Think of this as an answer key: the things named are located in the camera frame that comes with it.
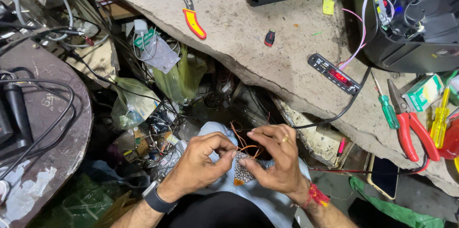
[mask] red and black flash drive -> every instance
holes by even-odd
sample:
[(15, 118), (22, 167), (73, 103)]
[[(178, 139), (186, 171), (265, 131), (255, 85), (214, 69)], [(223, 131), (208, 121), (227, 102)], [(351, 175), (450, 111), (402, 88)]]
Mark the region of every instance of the red and black flash drive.
[(275, 37), (276, 30), (270, 29), (269, 32), (266, 34), (266, 38), (264, 39), (264, 43), (268, 46), (272, 46), (274, 43), (274, 37)]

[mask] light blue cloth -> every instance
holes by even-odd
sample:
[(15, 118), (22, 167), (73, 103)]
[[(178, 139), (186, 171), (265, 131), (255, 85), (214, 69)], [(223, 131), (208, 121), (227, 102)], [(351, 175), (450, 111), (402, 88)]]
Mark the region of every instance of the light blue cloth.
[[(207, 122), (199, 132), (198, 136), (207, 135), (212, 132), (220, 131), (231, 142), (237, 146), (237, 139), (232, 130), (229, 130), (224, 125), (217, 122)], [(215, 152), (210, 154), (210, 159), (213, 162), (219, 160), (219, 155)], [(309, 180), (311, 179), (309, 171), (303, 160), (298, 158), (300, 171)], [(250, 181), (240, 186), (234, 186), (234, 167), (235, 162), (233, 161), (232, 168), (226, 174), (221, 176), (215, 183), (209, 187), (199, 190), (196, 193), (201, 195), (208, 195), (218, 191), (229, 191), (242, 196), (253, 202), (257, 207), (266, 214), (271, 220), (274, 226), (279, 228), (291, 227), (293, 224), (293, 218), (296, 212), (296, 207), (290, 207), (290, 199), (282, 193), (274, 190), (263, 188), (256, 180)]]

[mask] gold ring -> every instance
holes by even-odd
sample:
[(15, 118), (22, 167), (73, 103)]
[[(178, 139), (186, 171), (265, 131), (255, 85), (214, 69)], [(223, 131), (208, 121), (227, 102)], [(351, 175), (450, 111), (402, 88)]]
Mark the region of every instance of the gold ring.
[(282, 139), (282, 142), (284, 142), (284, 143), (285, 143), (285, 142), (288, 142), (288, 138), (289, 138), (289, 137), (288, 137), (288, 135), (286, 134), (286, 135), (284, 136), (284, 138)]

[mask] red led display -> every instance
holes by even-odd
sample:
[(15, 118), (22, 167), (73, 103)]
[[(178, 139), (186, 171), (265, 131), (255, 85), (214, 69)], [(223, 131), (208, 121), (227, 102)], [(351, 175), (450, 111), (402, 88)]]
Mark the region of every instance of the red led display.
[(352, 83), (347, 78), (345, 78), (340, 73), (336, 72), (334, 69), (330, 69), (328, 71), (328, 73), (332, 74), (337, 80), (339, 80), (341, 83), (347, 85), (348, 87), (350, 87), (352, 85)]

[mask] hand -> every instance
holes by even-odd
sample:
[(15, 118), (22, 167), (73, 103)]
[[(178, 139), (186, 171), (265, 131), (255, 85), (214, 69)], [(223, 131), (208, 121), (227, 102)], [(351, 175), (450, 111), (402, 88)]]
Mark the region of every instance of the hand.
[(252, 159), (240, 159), (244, 166), (265, 188), (287, 195), (302, 206), (307, 203), (310, 182), (298, 166), (296, 131), (285, 125), (265, 125), (247, 133), (272, 155), (275, 165), (264, 170)]
[[(180, 160), (158, 186), (158, 196), (171, 203), (212, 184), (231, 169), (236, 149), (221, 132), (193, 137)], [(209, 158), (214, 150), (220, 156), (216, 163)]]

